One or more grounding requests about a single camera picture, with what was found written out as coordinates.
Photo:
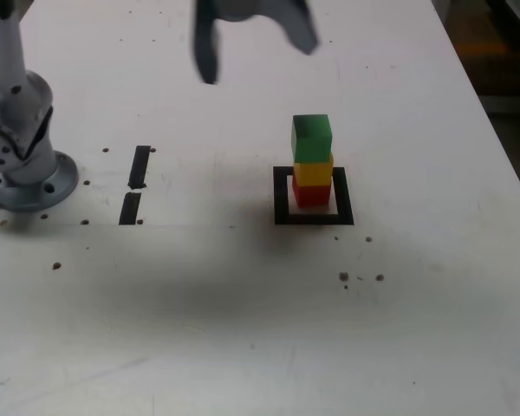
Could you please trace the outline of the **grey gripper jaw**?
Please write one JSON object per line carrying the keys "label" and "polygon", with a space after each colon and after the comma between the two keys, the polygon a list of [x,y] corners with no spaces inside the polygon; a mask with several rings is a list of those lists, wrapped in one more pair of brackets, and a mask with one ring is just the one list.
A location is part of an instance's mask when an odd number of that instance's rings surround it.
{"label": "grey gripper jaw", "polygon": [[202,81],[214,85],[218,82],[218,30],[219,1],[195,2],[193,54]]}
{"label": "grey gripper jaw", "polygon": [[289,42],[305,55],[311,55],[319,41],[306,1],[227,0],[216,1],[220,19],[243,22],[254,16],[267,17],[285,32]]}

